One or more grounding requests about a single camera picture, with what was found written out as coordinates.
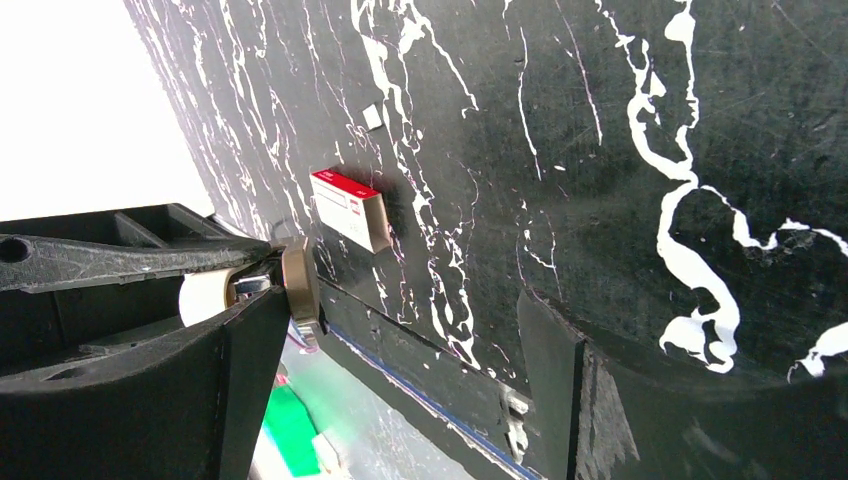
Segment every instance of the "white paint drip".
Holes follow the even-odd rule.
[[[592,115],[595,117],[595,129],[598,132],[598,145],[600,146],[604,143],[604,132],[601,130],[601,119],[598,116],[598,108],[595,106],[595,100],[592,98],[592,92],[589,90],[589,79],[586,75],[586,67],[583,66],[583,58],[580,56],[580,47],[577,46],[577,39],[574,38],[574,32],[571,30],[571,24],[565,19],[565,14],[562,12],[559,0],[554,0],[554,3],[556,3],[560,17],[562,17],[562,23],[565,24],[565,28],[568,30],[568,36],[571,37],[571,43],[574,44],[575,55],[572,55],[568,50],[565,52],[569,57],[574,58],[576,56],[577,66],[580,67],[580,74],[583,76],[583,88],[586,90],[586,99],[589,101],[589,106],[592,108]]]
[[[377,292],[380,294],[380,303],[383,305],[383,311],[387,312],[388,308],[386,308],[386,299],[389,298],[389,295],[386,293],[386,287],[377,275],[377,268],[371,267],[371,271],[374,273],[374,282],[377,284]]]
[[[509,10],[510,3],[512,3],[512,0],[504,0],[504,11],[501,12],[501,18],[503,18],[504,27],[506,28],[506,38],[508,40],[512,40],[512,37],[509,35],[509,25],[506,24],[506,11]]]
[[[431,201],[434,198],[433,192],[427,185],[427,182],[423,177],[423,172],[421,171],[421,166],[418,164],[416,158],[416,153],[420,150],[418,141],[423,137],[423,134],[420,133],[419,129],[416,129],[412,125],[412,121],[410,120],[412,98],[408,90],[408,76],[406,75],[407,70],[405,62],[405,55],[411,51],[414,43],[418,40],[425,39],[429,35],[430,44],[447,62],[471,103],[470,107],[462,109],[461,112],[463,117],[465,117],[465,114],[469,109],[479,110],[477,107],[477,100],[476,97],[469,92],[465,81],[459,74],[451,56],[436,41],[432,23],[427,17],[421,15],[411,0],[400,0],[398,5],[395,5],[395,2],[392,1],[385,6],[389,11],[403,18],[403,28],[398,42],[397,55],[397,59],[401,63],[404,71],[404,79],[401,82],[403,86],[392,82],[386,71],[386,62],[389,60],[388,47],[362,32],[363,15],[366,17],[368,25],[373,27],[374,9],[376,6],[376,0],[365,0],[361,5],[357,3],[357,0],[351,0],[351,16],[354,29],[360,34],[363,46],[365,47],[374,83],[383,93],[383,119],[386,124],[386,131],[388,132],[389,139],[392,143],[393,153],[397,159],[397,167],[401,173],[403,173],[407,182],[415,192],[412,207],[415,213],[416,222],[418,223],[430,253],[430,258],[427,261],[427,271],[433,282],[430,292],[430,313],[433,321],[433,327],[436,333],[440,337],[444,338],[448,345],[454,349],[465,362],[479,370],[480,364],[477,362],[472,351],[474,343],[474,316],[471,311],[465,288],[468,280],[463,267],[465,263],[465,253],[455,238],[457,235],[462,233],[463,225],[460,223],[460,225],[452,231],[443,230],[442,227],[440,227],[438,218],[435,216],[431,206]],[[408,100],[410,105],[409,111],[405,108],[403,99]],[[395,138],[392,133],[391,116],[389,111],[390,107],[393,109],[393,112],[400,117],[402,127],[400,129],[402,132],[402,137],[400,139]],[[405,146],[409,149],[411,152],[412,162],[407,160],[401,146]],[[429,221],[425,220],[425,213],[428,215]],[[459,297],[459,301],[463,305],[465,312],[467,312],[464,319],[454,318],[454,312],[450,306],[448,292],[446,291],[442,276],[436,270],[437,256],[435,255],[435,248],[439,241],[441,241],[450,252],[451,261],[449,267],[455,269],[462,277],[461,286],[456,294]],[[413,311],[417,317],[418,312],[414,307],[413,292],[410,291],[409,293],[410,302],[413,303]],[[441,309],[440,307],[437,307],[437,297],[441,300],[439,303],[444,305]],[[459,331],[466,334],[467,338],[458,339],[452,334],[446,332],[442,324],[443,319],[448,325],[456,327]]]
[[[527,139],[527,145],[530,146],[530,152],[533,154],[533,161],[536,164],[536,175],[539,180],[542,179],[542,171],[539,169],[539,155],[536,152],[536,147],[533,146],[533,140],[530,138],[530,129],[527,128],[527,116],[524,114],[524,102],[521,98],[521,91],[524,89],[524,72],[527,71],[527,39],[524,38],[524,27],[521,27],[521,41],[524,42],[524,64],[521,67],[521,73],[518,74],[518,112],[521,113],[521,124],[524,125],[524,137]]]
[[[665,332],[660,337],[660,347],[665,350],[667,344],[675,345],[686,350],[689,355],[706,364],[707,369],[719,373],[727,373],[733,368],[733,355],[736,353],[737,345],[734,339],[736,328],[740,322],[739,307],[736,300],[730,293],[727,285],[718,275],[710,268],[710,266],[698,255],[695,251],[685,247],[672,238],[671,226],[674,220],[674,213],[682,199],[698,187],[698,177],[692,171],[693,155],[689,149],[687,134],[694,129],[700,118],[699,101],[694,94],[694,66],[692,62],[692,42],[694,39],[695,19],[690,13],[692,0],[677,0],[679,3],[685,4],[684,10],[677,13],[665,27],[665,37],[671,41],[683,43],[686,51],[686,64],[689,70],[689,81],[686,88],[686,100],[692,110],[692,121],[689,124],[684,124],[678,128],[675,135],[675,143],[683,153],[684,159],[680,162],[675,162],[669,158],[665,158],[653,152],[649,145],[647,135],[645,134],[647,126],[645,123],[638,120],[638,114],[645,110],[649,113],[656,113],[654,106],[650,102],[650,98],[654,96],[663,96],[666,94],[665,85],[662,84],[659,77],[654,72],[651,73],[649,92],[644,92],[645,83],[648,79],[648,73],[651,62],[648,58],[649,44],[646,40],[642,40],[642,54],[644,56],[644,67],[637,67],[630,58],[630,44],[635,40],[634,36],[622,34],[612,15],[603,10],[601,0],[595,0],[598,6],[598,12],[606,17],[612,26],[615,35],[618,39],[616,48],[621,47],[627,55],[627,63],[634,74],[635,91],[634,96],[627,106],[627,114],[630,119],[629,125],[633,143],[636,146],[640,156],[652,167],[663,173],[671,180],[680,180],[684,183],[674,191],[666,194],[663,197],[661,204],[661,214],[659,222],[659,230],[657,233],[657,253],[665,262],[666,268],[675,277],[677,277],[684,285],[690,289],[704,288],[709,291],[713,298],[719,304],[719,308],[710,314],[701,314],[696,308],[690,317],[676,317],[672,319],[666,326]],[[777,247],[776,232],[772,233],[768,240],[760,242],[751,237],[748,219],[743,212],[733,207],[727,197],[722,195],[718,190],[711,186],[703,186],[702,190],[709,191],[718,196],[722,203],[731,209],[734,213],[733,219],[733,239],[746,248],[759,248],[761,250],[771,250]],[[825,236],[839,246],[843,255],[848,257],[848,242],[845,242],[841,237],[833,232],[823,229],[810,229],[810,227],[787,219],[781,230],[812,230],[816,233]],[[718,341],[710,343],[707,347],[719,362],[711,363],[705,355],[706,336],[704,333],[704,323],[708,321],[715,322],[715,331],[718,336]],[[833,327],[826,331],[819,342],[816,343],[808,356],[799,360],[807,370],[813,375],[821,375],[823,373],[822,356],[831,356],[848,351],[848,323]]]

